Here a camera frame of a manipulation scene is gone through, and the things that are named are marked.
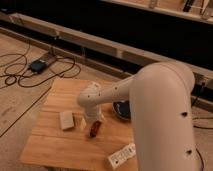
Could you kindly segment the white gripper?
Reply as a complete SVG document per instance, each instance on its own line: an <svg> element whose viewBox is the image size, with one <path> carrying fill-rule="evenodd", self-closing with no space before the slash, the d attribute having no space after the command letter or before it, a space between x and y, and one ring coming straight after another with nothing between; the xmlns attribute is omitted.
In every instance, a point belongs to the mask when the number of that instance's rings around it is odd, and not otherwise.
<svg viewBox="0 0 213 171"><path fill-rule="evenodd" d="M87 122L95 122L100 120L102 117L102 112L100 107L94 107L94 108L86 108L84 117L80 118L80 130L83 131L86 126Z"/></svg>

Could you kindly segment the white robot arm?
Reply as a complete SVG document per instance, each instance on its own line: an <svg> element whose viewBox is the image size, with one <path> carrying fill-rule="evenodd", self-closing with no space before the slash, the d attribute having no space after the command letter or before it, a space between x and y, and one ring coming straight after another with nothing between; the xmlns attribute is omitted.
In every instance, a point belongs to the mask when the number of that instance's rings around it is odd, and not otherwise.
<svg viewBox="0 0 213 171"><path fill-rule="evenodd" d="M127 100L139 171L199 171L192 122L195 77L182 62L158 62L107 88L92 83L78 96L85 119L104 103Z"/></svg>

